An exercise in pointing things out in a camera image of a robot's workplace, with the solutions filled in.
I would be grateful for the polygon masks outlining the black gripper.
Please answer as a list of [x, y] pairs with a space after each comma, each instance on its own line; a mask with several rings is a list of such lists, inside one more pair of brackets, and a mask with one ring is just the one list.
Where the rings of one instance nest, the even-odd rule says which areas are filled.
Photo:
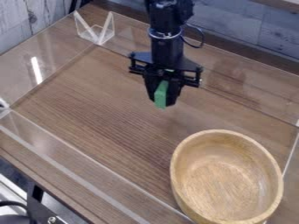
[[202, 48], [204, 42], [192, 45], [183, 36], [183, 29], [175, 35], [168, 35], [148, 29], [151, 39], [150, 52], [131, 52], [130, 72], [144, 76], [144, 85], [151, 101], [155, 100], [155, 90], [160, 84], [160, 78], [170, 78], [170, 73], [176, 77], [168, 81], [167, 106], [176, 103], [183, 86], [198, 87], [200, 85], [203, 68], [184, 57], [183, 45]]

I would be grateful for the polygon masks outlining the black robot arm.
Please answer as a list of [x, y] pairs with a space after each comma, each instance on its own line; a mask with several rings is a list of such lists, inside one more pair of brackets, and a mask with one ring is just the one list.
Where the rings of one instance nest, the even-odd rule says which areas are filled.
[[176, 103], [184, 86], [198, 88], [203, 66], [184, 57], [183, 44], [203, 48], [204, 41], [192, 45], [183, 36], [183, 27], [195, 28], [204, 39], [202, 29], [188, 24], [194, 16], [192, 0], [144, 0], [150, 18], [147, 29], [151, 39], [150, 52], [131, 52], [130, 72], [144, 78], [148, 98], [159, 109]]

